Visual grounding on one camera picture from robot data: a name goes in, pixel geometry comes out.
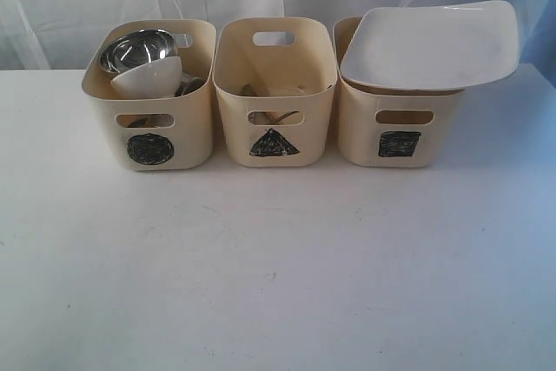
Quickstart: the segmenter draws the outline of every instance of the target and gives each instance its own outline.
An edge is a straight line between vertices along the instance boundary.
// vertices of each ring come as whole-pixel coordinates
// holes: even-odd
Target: white ceramic bowl
[[[341,74],[384,89],[456,90],[510,76],[519,59],[508,2],[377,8],[361,20]]]
[[[110,84],[126,99],[174,97],[182,82],[182,59],[167,56],[114,77]]]

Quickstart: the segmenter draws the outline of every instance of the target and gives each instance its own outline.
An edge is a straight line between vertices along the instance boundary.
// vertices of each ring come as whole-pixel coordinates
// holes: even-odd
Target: bin handle hole
[[[169,128],[174,125],[174,117],[168,113],[148,113],[142,115],[118,115],[116,123],[123,128]]]
[[[253,125],[299,125],[305,116],[297,110],[289,112],[250,112],[247,115]]]
[[[193,37],[190,34],[173,34],[177,48],[191,48]]]
[[[430,110],[381,110],[376,114],[376,122],[388,125],[426,125],[433,121]]]
[[[266,32],[255,32],[253,43],[257,47],[268,47],[276,45],[292,45],[295,42],[295,35],[285,30],[273,30]]]

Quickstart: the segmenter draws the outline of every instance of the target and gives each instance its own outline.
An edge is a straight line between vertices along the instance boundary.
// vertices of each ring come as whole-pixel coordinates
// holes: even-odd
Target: table surface
[[[426,169],[121,169],[83,72],[0,72],[5,370],[553,370],[556,95],[464,96]]]

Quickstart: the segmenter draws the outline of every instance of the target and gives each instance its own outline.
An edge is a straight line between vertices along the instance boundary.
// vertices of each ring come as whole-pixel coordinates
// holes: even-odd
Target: cream storage bin
[[[361,18],[334,26],[338,66]],[[437,156],[461,91],[407,91],[348,84],[340,76],[338,144],[366,167],[424,167]]]
[[[110,86],[111,75],[98,65],[99,53],[110,42],[141,29],[163,29],[187,34],[191,44],[180,47],[183,71],[207,80],[200,89],[181,97],[123,100]],[[212,82],[216,30],[197,20],[161,20],[127,23],[109,33],[83,78],[83,91],[101,124],[118,162],[127,169],[188,169],[212,152]],[[130,128],[133,122],[158,116],[154,128]]]
[[[259,35],[272,33],[285,33],[289,42],[255,44]],[[327,139],[336,67],[327,29],[312,19],[251,18],[226,26],[213,80],[232,158],[248,167],[318,160]],[[252,94],[246,94],[246,86]]]

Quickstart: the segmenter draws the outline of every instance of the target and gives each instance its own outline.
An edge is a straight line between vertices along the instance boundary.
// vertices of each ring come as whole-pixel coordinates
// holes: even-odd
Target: black triangle label
[[[251,147],[250,156],[294,156],[299,150],[292,145],[280,132],[269,129]]]

